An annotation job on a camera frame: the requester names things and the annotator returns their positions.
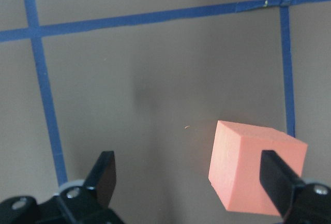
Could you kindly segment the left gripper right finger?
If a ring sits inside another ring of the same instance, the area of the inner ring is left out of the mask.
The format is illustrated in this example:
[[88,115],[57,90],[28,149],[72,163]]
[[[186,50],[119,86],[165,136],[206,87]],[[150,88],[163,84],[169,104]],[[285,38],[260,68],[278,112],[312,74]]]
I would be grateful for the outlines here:
[[260,160],[260,184],[285,220],[306,183],[273,150],[263,150]]

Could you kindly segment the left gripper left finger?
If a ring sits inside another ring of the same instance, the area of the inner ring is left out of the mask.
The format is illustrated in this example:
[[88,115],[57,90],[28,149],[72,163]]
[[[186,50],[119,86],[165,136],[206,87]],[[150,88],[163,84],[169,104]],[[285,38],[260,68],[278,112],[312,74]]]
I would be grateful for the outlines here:
[[103,151],[83,183],[83,188],[104,208],[108,208],[116,186],[113,151]]

